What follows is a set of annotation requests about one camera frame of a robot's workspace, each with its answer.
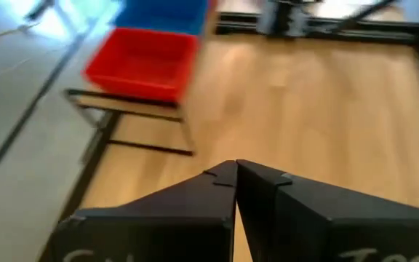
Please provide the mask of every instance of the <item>metal stand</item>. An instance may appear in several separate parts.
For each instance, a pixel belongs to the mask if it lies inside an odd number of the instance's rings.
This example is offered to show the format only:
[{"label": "metal stand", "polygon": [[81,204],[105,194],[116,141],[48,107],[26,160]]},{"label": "metal stand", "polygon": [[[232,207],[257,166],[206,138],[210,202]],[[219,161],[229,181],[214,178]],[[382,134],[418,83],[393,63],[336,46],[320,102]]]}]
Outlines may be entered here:
[{"label": "metal stand", "polygon": [[[118,121],[120,121],[120,118],[123,115],[134,115],[134,116],[141,116],[141,117],[146,117],[146,118],[160,119],[164,121],[180,123],[185,142],[188,144],[188,147],[190,148],[190,150],[167,148],[167,147],[162,147],[162,146],[148,145],[144,143],[134,143],[134,142],[128,142],[128,141],[123,141],[123,140],[115,140],[115,139],[112,139],[111,136],[107,138],[105,142],[107,144],[144,148],[144,149],[150,149],[150,150],[167,152],[167,153],[181,154],[184,156],[194,155],[195,144],[191,138],[190,128],[187,122],[185,121],[185,116],[184,116],[182,108],[177,103],[163,102],[163,101],[157,101],[157,100],[148,100],[148,99],[142,99],[142,98],[129,98],[129,97],[123,97],[120,95],[112,95],[108,93],[92,92],[92,91],[86,91],[86,90],[74,90],[74,89],[65,90],[64,95],[67,101],[80,113],[80,115],[89,124],[91,124],[92,127],[97,129],[97,134],[93,137],[91,143],[87,147],[87,150],[85,151],[82,157],[83,160],[89,158],[88,156],[91,154],[90,152],[92,151],[92,148],[95,147],[95,144],[93,142],[97,139],[96,137],[99,137],[100,133],[104,131],[105,126],[108,125],[107,123],[95,121],[95,118],[92,115],[90,115],[89,112],[86,111],[86,109],[88,108],[110,112],[112,113],[112,116],[118,119]],[[144,104],[144,105],[150,105],[150,106],[172,108],[177,111],[177,117],[160,116],[160,115],[155,115],[155,114],[147,114],[147,113],[140,113],[140,112],[134,112],[134,111],[124,111],[124,110],[113,109],[113,108],[105,108],[105,107],[96,106],[96,105],[86,105],[86,104],[80,103],[77,100],[78,96],[91,97],[91,98],[103,98],[107,100],[116,100],[116,101],[122,101],[122,102],[128,102],[128,103],[138,103],[138,104]]]},{"label": "metal stand", "polygon": [[[313,17],[303,10],[301,0],[273,0],[271,29],[267,36],[276,38],[312,38],[341,41],[375,42],[383,44],[419,45],[419,23],[363,21],[398,0],[382,0],[364,7],[346,19]],[[222,12],[216,33],[257,33],[258,16]]]}]

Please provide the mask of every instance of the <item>blue plastic bin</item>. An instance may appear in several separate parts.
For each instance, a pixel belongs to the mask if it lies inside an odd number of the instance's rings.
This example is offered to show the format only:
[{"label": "blue plastic bin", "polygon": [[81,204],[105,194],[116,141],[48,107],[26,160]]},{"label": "blue plastic bin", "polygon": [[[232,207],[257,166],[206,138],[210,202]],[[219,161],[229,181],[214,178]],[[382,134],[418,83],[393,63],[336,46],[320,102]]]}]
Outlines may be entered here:
[{"label": "blue plastic bin", "polygon": [[116,18],[118,27],[200,35],[208,0],[128,0]]}]

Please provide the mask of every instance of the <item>gray floor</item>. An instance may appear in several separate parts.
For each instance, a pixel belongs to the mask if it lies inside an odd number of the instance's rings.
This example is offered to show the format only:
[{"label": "gray floor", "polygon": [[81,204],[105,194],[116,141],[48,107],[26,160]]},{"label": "gray floor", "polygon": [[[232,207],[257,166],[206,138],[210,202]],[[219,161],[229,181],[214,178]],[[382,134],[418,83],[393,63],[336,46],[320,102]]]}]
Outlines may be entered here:
[{"label": "gray floor", "polygon": [[[11,6],[1,5],[0,11],[6,7]],[[109,16],[82,44],[0,164],[0,261],[37,260],[78,178],[79,157],[92,129],[60,91],[86,85],[81,70],[110,29],[106,23],[117,9],[109,5]],[[0,31],[16,26],[8,17],[0,19]],[[0,40],[0,68],[70,40],[68,34],[7,36]],[[0,76],[0,145],[64,52],[44,55]]]}]

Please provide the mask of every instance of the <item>white cable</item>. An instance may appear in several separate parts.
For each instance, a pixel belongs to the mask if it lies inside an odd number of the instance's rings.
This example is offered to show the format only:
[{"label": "white cable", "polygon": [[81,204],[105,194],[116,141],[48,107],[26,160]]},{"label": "white cable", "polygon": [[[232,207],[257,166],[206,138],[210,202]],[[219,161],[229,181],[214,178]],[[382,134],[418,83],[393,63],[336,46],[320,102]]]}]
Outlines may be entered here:
[{"label": "white cable", "polygon": [[22,60],[22,61],[20,61],[20,62],[17,62],[16,64],[14,64],[14,65],[12,65],[12,66],[10,66],[10,67],[6,68],[6,69],[1,70],[1,71],[0,71],[0,76],[1,76],[2,74],[5,74],[5,73],[10,72],[10,71],[12,71],[12,70],[15,70],[15,69],[16,69],[16,68],[18,68],[19,66],[21,66],[21,65],[23,65],[23,64],[25,64],[25,63],[27,63],[27,62],[29,62],[29,61],[31,61],[31,60],[34,60],[35,58],[38,58],[38,57],[44,57],[45,55],[48,55],[49,53],[56,52],[56,51],[60,51],[60,50],[62,50],[62,49],[64,49],[64,48],[66,48],[67,46],[68,46],[68,44],[67,44],[67,45],[63,45],[63,46],[58,47],[58,48],[55,48],[55,49],[48,50],[48,51],[46,51],[46,52],[41,53],[40,55],[34,55],[33,57],[29,57],[29,58],[26,58],[26,59],[24,59],[24,60]]},{"label": "white cable", "polygon": [[17,27],[16,29],[11,29],[11,30],[8,30],[8,31],[1,32],[0,37],[10,35],[10,34],[13,34],[13,33],[26,32],[28,29],[30,29],[34,26],[37,26],[38,24],[39,23],[34,23],[33,25],[21,25],[21,26]]},{"label": "white cable", "polygon": [[[21,33],[25,33],[28,29],[30,29],[30,28],[32,28],[32,27],[34,27],[34,26],[37,26],[38,24],[39,24],[39,23],[34,23],[34,24],[32,24],[32,25],[20,25],[20,26],[19,26],[19,27],[17,27],[16,29],[11,29],[11,30],[8,30],[8,31],[1,32],[1,33],[0,33],[0,37],[2,37],[2,36],[6,36],[6,35],[10,35],[10,34],[13,34],[13,33],[19,33],[19,32],[21,32]],[[49,54],[49,53],[51,53],[51,52],[60,51],[60,50],[64,49],[64,48],[65,48],[65,47],[67,47],[67,46],[68,46],[68,44],[67,44],[67,45],[63,45],[63,46],[58,47],[58,48],[55,48],[55,49],[48,50],[48,51],[46,51],[46,52],[43,52],[43,53],[42,53],[42,54],[40,54],[40,55],[35,55],[35,56],[33,56],[33,57],[29,57],[29,58],[26,58],[26,59],[24,59],[24,60],[21,60],[20,62],[17,62],[16,64],[14,64],[14,65],[12,65],[12,66],[10,66],[10,67],[8,67],[8,68],[5,68],[5,69],[1,70],[1,71],[0,71],[0,76],[1,76],[2,74],[5,74],[5,73],[10,72],[10,71],[12,71],[12,70],[15,70],[15,69],[16,69],[16,68],[18,68],[19,66],[21,66],[21,65],[23,65],[23,64],[25,64],[25,63],[27,63],[27,62],[29,62],[29,61],[31,61],[31,60],[33,60],[33,59],[37,58],[38,56],[39,56],[39,57],[44,57],[45,55],[48,55],[48,54]]]}]

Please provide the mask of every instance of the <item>black metal frame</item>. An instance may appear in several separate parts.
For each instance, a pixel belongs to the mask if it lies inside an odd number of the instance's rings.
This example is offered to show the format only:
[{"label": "black metal frame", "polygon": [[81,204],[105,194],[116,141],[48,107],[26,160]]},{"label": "black metal frame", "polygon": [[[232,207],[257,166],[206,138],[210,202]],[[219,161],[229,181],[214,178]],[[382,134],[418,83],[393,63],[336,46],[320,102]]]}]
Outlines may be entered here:
[{"label": "black metal frame", "polygon": [[[93,137],[92,142],[88,145],[87,150],[85,151],[82,157],[83,160],[88,158],[88,155],[91,154],[90,152],[92,150],[92,147],[94,146],[93,141],[97,139],[96,137],[98,136],[98,133],[103,132],[103,129],[104,129],[104,124],[102,124],[101,122],[95,121],[95,118],[86,111],[86,109],[89,109],[89,108],[111,112],[113,116],[117,117],[119,120],[123,115],[134,115],[134,116],[141,116],[141,117],[152,118],[152,119],[160,119],[160,120],[164,120],[168,122],[177,122],[182,127],[185,142],[187,143],[187,146],[190,148],[190,150],[167,148],[163,146],[153,146],[153,145],[148,145],[144,143],[135,143],[135,142],[128,142],[128,141],[123,141],[123,140],[115,140],[115,139],[112,139],[111,136],[109,136],[109,138],[107,139],[106,141],[107,144],[144,148],[144,149],[149,149],[149,150],[154,150],[154,151],[180,154],[184,156],[193,156],[195,154],[195,151],[194,151],[195,143],[191,138],[190,127],[188,126],[188,123],[185,120],[184,111],[182,110],[180,105],[177,103],[164,102],[164,101],[158,101],[158,100],[149,100],[149,99],[142,99],[142,98],[124,97],[120,95],[113,95],[113,94],[102,93],[102,92],[93,92],[93,91],[75,90],[75,89],[65,90],[64,96],[67,99],[67,101],[85,119],[85,121],[87,121],[90,125],[92,125],[92,127],[97,129],[97,134]],[[144,104],[144,105],[149,105],[149,106],[159,106],[163,108],[172,108],[176,110],[178,116],[177,117],[160,116],[160,115],[140,113],[140,112],[135,112],[135,111],[124,111],[124,110],[119,110],[119,109],[114,109],[114,108],[105,108],[102,106],[85,105],[85,104],[80,103],[76,99],[77,96],[102,98],[102,99],[107,99],[107,100],[115,100],[115,101],[122,101],[122,102],[135,103],[135,104]]]},{"label": "black metal frame", "polygon": [[[276,9],[271,27],[267,36],[276,38],[311,38],[330,39],[340,41],[375,42],[383,44],[404,44],[416,46],[419,44],[419,23],[400,22],[376,22],[363,21],[362,19],[374,12],[380,11],[398,0],[381,0],[377,4],[365,7],[345,19],[330,19],[312,17],[306,14],[302,8],[302,0],[268,0],[274,1]],[[304,13],[306,18],[301,23],[303,33],[293,34],[296,12]],[[245,14],[238,12],[221,12],[216,26],[216,34],[227,33],[258,33],[257,14]]]},{"label": "black metal frame", "polygon": [[[80,113],[80,115],[89,124],[91,124],[96,129],[96,131],[92,139],[90,140],[85,152],[83,153],[83,156],[81,157],[81,161],[84,163],[84,168],[81,171],[80,177],[77,180],[76,185],[73,187],[73,191],[71,195],[69,196],[68,201],[65,207],[63,208],[63,211],[61,212],[61,215],[58,219],[59,222],[65,220],[67,217],[74,214],[74,212],[79,208],[84,198],[84,195],[86,194],[89,188],[89,185],[97,172],[97,169],[100,165],[100,161],[108,145],[113,144],[113,145],[121,145],[121,146],[132,146],[132,147],[145,148],[145,149],[150,149],[150,150],[155,150],[155,151],[163,151],[167,153],[180,154],[184,156],[193,156],[195,154],[195,151],[193,150],[195,148],[195,145],[193,143],[193,140],[191,139],[190,128],[187,125],[187,122],[185,121],[185,116],[184,116],[182,108],[177,103],[163,102],[163,101],[158,101],[158,100],[148,100],[148,99],[142,99],[142,98],[130,98],[130,97],[124,97],[120,95],[112,95],[108,93],[100,93],[100,92],[93,92],[93,91],[87,91],[87,90],[75,90],[75,89],[67,89],[64,91],[63,94],[65,98],[67,99],[67,101]],[[163,108],[172,108],[177,111],[179,116],[178,117],[160,116],[160,115],[155,115],[155,114],[145,114],[145,113],[134,112],[134,111],[124,111],[124,110],[118,110],[118,109],[113,109],[113,108],[104,108],[102,106],[85,105],[78,102],[78,100],[76,99],[77,96],[87,96],[87,97],[116,100],[116,101],[122,101],[122,102],[128,102],[128,103],[145,104],[145,105],[150,105],[150,106],[160,106]],[[99,110],[105,111],[105,114],[103,115],[100,121],[95,121],[95,118],[86,111],[86,109],[88,108],[99,109]],[[161,146],[152,146],[152,145],[146,145],[146,144],[141,144],[141,143],[131,143],[127,141],[111,139],[114,134],[114,131],[116,130],[116,128],[119,125],[119,122],[121,121],[121,117],[127,114],[181,123],[181,127],[183,128],[183,132],[184,132],[184,138],[186,140],[186,143],[191,148],[191,151],[174,149],[174,148],[165,148]],[[52,258],[53,258],[52,242],[53,242],[53,238],[52,236],[50,236],[50,238],[48,239],[48,242],[45,244],[45,247],[43,249],[43,253],[41,254],[39,262],[53,262],[52,261]]]}]

